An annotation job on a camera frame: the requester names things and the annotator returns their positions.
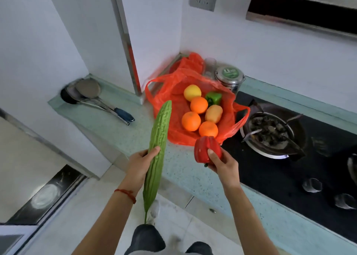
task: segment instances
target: green label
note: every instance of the green label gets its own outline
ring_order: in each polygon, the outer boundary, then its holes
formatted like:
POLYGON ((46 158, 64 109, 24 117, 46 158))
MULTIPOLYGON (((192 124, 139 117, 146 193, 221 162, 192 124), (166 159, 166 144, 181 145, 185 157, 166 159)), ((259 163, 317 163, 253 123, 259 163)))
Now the green label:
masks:
POLYGON ((222 70, 222 75, 226 78, 234 79, 239 76, 239 73, 236 68, 225 68, 222 70))

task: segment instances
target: forearm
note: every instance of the forearm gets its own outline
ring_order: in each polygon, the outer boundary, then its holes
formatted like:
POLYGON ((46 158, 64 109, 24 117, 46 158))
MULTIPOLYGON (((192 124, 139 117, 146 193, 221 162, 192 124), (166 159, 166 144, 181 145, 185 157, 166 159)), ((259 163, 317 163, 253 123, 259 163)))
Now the forearm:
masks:
POLYGON ((114 192, 72 255, 114 255, 132 206, 126 194, 114 192))
POLYGON ((279 255, 241 187, 226 189, 234 222, 245 255, 279 255))

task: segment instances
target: yellow lemon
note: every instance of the yellow lemon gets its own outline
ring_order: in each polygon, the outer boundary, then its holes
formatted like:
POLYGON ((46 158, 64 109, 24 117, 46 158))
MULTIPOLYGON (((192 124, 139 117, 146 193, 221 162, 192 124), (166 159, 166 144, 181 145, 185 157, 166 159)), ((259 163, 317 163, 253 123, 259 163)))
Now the yellow lemon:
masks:
POLYGON ((189 102, 195 97, 201 97, 201 94, 200 88, 196 85, 190 85, 184 90, 185 99, 189 102))

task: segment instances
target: red bell pepper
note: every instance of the red bell pepper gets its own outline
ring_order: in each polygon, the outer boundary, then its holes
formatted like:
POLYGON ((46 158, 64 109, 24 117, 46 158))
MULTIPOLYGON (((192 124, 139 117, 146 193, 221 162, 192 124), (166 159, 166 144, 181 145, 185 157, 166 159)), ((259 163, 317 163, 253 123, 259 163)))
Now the red bell pepper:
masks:
POLYGON ((207 150, 213 150, 217 156, 222 158, 222 150, 213 136, 203 136, 196 140, 194 144, 194 159, 197 163, 212 163, 208 157, 207 150))

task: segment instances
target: light green countertop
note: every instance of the light green countertop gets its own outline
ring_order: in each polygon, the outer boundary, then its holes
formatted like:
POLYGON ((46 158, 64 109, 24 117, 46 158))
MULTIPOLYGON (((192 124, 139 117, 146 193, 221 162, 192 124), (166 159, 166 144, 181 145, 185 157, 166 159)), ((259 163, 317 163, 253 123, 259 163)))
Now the light green countertop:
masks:
MULTIPOLYGON (((123 94, 115 86, 99 81, 102 87, 100 97, 131 113, 135 117, 134 123, 126 126, 112 114, 100 109, 87 105, 67 104, 61 100, 59 95, 50 100, 49 104, 58 114, 91 131, 126 155, 148 148, 154 122, 151 104, 145 101, 143 105, 140 105, 137 102, 130 101, 130 97, 123 94)), ((309 108, 305 103, 302 103, 307 101, 306 97, 303 96, 302 98, 300 95, 291 92, 280 92, 277 96, 270 92, 279 92, 278 90, 274 91, 274 86, 266 86, 268 84, 261 83, 248 78, 241 90, 357 134, 355 124, 357 117, 354 113, 339 108, 333 109, 331 112, 332 106, 311 99, 309 103, 312 104, 310 106, 312 108, 309 108)), ((195 162, 193 147, 168 142, 163 177, 213 208, 232 216, 217 175, 203 167, 202 164, 195 162)), ((357 254, 356 244, 248 187, 244 187, 244 190, 270 238, 277 246, 292 255, 357 254)))

